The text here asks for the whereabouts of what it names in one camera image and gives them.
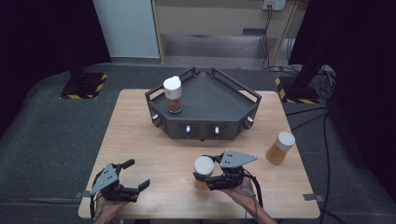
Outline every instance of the black metal tray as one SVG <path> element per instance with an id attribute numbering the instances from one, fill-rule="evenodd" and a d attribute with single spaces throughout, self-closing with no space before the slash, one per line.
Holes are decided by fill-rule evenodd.
<path id="1" fill-rule="evenodd" d="M 253 125 L 261 96 L 219 69 L 196 72 L 195 67 L 178 74 L 182 88 L 182 110 L 167 109 L 163 85 L 146 92 L 148 110 L 155 126 L 171 138 L 234 139 Z M 160 94 L 151 98 L 158 91 Z M 245 91 L 255 98 L 246 97 Z"/>

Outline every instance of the brown liquid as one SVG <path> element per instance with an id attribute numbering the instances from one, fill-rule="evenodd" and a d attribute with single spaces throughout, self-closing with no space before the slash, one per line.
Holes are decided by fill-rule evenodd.
<path id="1" fill-rule="evenodd" d="M 168 110 L 171 113 L 177 113 L 181 110 L 182 107 L 182 103 L 181 103 L 181 99 L 178 98 L 176 100 L 170 100 L 168 99 Z"/>
<path id="2" fill-rule="evenodd" d="M 286 154 L 288 153 L 287 150 L 280 149 L 276 143 L 274 143 L 270 149 L 267 151 L 267 159 L 271 163 L 275 165 L 279 165 L 280 163 L 285 160 Z"/>
<path id="3" fill-rule="evenodd" d="M 203 181 L 199 181 L 199 180 L 194 180 L 194 186 L 200 190 L 207 190 L 209 189 L 209 187 L 207 186 L 207 184 Z"/>

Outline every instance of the amber jar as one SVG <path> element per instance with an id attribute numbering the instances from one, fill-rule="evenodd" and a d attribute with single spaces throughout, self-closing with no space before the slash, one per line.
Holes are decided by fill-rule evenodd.
<path id="1" fill-rule="evenodd" d="M 165 97 L 167 99 L 168 111 L 171 113 L 180 112 L 181 103 L 181 81 L 179 77 L 170 77 L 163 83 Z"/>
<path id="2" fill-rule="evenodd" d="M 181 98 L 175 100 L 168 99 L 168 110 L 171 113 L 178 113 L 181 110 L 183 104 L 181 103 Z"/>
<path id="3" fill-rule="evenodd" d="M 207 156 L 201 156 L 195 160 L 194 172 L 206 177 L 210 177 L 215 169 L 215 163 Z M 208 190 L 206 182 L 194 179 L 194 186 L 200 190 Z"/>
<path id="4" fill-rule="evenodd" d="M 293 134 L 288 132 L 280 133 L 276 141 L 267 150 L 266 156 L 268 161 L 275 165 L 279 165 L 285 160 L 289 149 L 294 145 L 295 138 Z"/>

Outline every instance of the white lid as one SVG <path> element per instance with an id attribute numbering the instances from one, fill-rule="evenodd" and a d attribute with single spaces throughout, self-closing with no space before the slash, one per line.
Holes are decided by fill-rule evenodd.
<path id="1" fill-rule="evenodd" d="M 171 100 L 176 100 L 181 97 L 181 81 L 180 77 L 169 77 L 163 83 L 165 97 Z"/>
<path id="2" fill-rule="evenodd" d="M 177 90 L 178 88 L 180 88 L 180 86 L 181 86 L 180 77 L 177 76 L 169 77 L 163 83 L 163 87 L 169 91 Z"/>
<path id="3" fill-rule="evenodd" d="M 200 175 L 211 176 L 213 169 L 215 169 L 215 163 L 207 156 L 202 156 L 195 160 L 194 163 L 195 173 L 198 173 Z"/>
<path id="4" fill-rule="evenodd" d="M 276 145 L 283 150 L 289 150 L 296 142 L 292 133 L 281 132 L 276 139 Z"/>

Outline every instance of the black curtain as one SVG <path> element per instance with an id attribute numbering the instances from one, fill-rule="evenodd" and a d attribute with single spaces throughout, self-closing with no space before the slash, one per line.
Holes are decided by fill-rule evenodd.
<path id="1" fill-rule="evenodd" d="M 109 63 L 92 0 L 6 0 L 0 6 L 0 136 L 37 81 L 68 68 L 54 41 L 61 31 L 81 66 Z"/>
<path id="2" fill-rule="evenodd" d="M 290 56 L 321 51 L 336 73 L 332 100 L 364 161 L 396 202 L 396 14 L 393 1 L 311 0 Z M 335 15 L 336 19 L 328 22 Z M 314 48 L 326 29 L 325 44 Z"/>

